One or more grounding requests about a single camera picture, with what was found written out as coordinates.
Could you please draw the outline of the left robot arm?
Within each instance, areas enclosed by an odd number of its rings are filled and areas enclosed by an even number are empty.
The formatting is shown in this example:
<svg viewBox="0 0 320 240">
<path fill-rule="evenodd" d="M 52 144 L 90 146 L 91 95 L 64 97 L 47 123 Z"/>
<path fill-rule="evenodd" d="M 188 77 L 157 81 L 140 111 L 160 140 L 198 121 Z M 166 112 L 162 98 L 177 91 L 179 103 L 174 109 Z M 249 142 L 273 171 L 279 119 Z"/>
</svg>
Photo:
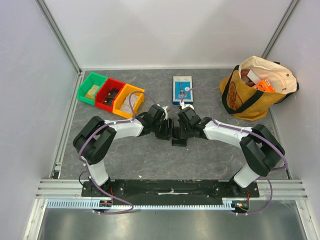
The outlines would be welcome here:
<svg viewBox="0 0 320 240">
<path fill-rule="evenodd" d="M 92 190 L 98 196 L 106 196 L 110 191 L 111 179 L 106 171 L 104 158 L 114 140 L 141 137 L 154 133 L 159 139 L 170 138 L 168 106 L 153 104 L 148 111 L 126 120 L 104 120 L 92 117 L 73 140 L 73 146 L 84 163 L 92 182 Z"/>
</svg>

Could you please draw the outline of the black card holder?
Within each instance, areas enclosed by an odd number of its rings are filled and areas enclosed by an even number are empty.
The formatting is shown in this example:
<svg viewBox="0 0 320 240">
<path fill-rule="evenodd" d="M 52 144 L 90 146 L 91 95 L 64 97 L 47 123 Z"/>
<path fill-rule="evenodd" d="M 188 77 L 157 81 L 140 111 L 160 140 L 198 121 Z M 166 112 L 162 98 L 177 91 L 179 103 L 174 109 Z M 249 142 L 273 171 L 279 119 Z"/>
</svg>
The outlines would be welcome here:
<svg viewBox="0 0 320 240">
<path fill-rule="evenodd" d="M 180 135 L 180 128 L 174 127 L 171 131 L 171 145 L 173 147 L 186 147 L 187 146 L 187 139 L 181 138 Z"/>
</svg>

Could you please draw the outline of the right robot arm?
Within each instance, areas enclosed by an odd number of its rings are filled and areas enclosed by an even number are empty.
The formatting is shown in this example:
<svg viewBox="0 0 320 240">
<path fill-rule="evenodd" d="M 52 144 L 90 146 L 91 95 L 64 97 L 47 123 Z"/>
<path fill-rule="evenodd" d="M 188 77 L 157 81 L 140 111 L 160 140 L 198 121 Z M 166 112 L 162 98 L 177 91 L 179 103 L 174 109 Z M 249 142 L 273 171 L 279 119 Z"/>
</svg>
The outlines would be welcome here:
<svg viewBox="0 0 320 240">
<path fill-rule="evenodd" d="M 210 117 L 200 118 L 191 107 L 180 110 L 177 115 L 181 138 L 220 141 L 242 150 L 246 164 L 229 184 L 229 191 L 235 197 L 242 196 L 258 178 L 267 177 L 276 170 L 279 161 L 283 161 L 284 168 L 287 166 L 285 150 L 262 124 L 255 127 L 225 124 Z"/>
</svg>

